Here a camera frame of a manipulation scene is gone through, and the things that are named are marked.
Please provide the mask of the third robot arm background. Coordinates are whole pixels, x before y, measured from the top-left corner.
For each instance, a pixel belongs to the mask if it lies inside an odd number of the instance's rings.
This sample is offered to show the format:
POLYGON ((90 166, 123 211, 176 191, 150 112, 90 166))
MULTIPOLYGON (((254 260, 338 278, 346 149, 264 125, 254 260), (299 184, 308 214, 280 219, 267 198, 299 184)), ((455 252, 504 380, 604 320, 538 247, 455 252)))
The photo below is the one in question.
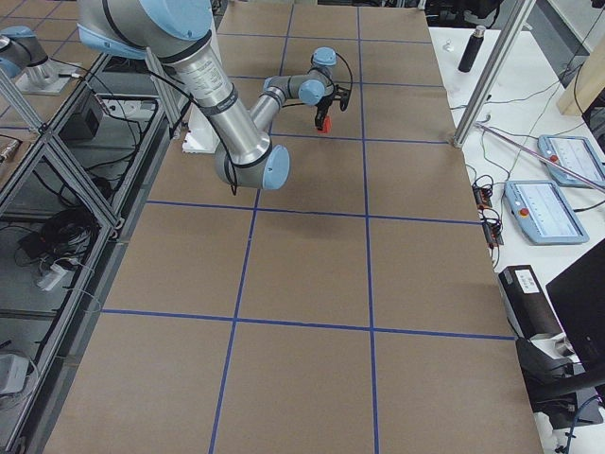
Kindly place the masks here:
POLYGON ((37 35, 28 26, 1 30, 1 69, 22 93, 58 95, 71 78, 71 71, 52 61, 37 35))

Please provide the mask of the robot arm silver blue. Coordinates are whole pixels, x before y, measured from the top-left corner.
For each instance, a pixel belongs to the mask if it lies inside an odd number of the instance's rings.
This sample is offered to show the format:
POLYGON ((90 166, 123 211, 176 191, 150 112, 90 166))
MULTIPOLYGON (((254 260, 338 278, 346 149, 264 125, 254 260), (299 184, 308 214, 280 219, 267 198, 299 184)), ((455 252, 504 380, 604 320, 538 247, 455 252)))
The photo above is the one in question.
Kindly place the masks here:
POLYGON ((268 127, 290 99, 314 106, 315 127, 329 129, 334 102, 347 110, 351 90, 338 85, 333 69, 341 56, 331 47, 317 48, 302 75, 266 80, 252 109, 246 109, 236 87, 211 47, 214 23, 208 1, 81 1, 80 40, 99 52, 132 60, 152 53, 173 69, 184 94, 198 107, 216 133, 218 177, 231 186, 276 190, 287 181, 290 156, 272 143, 268 127))

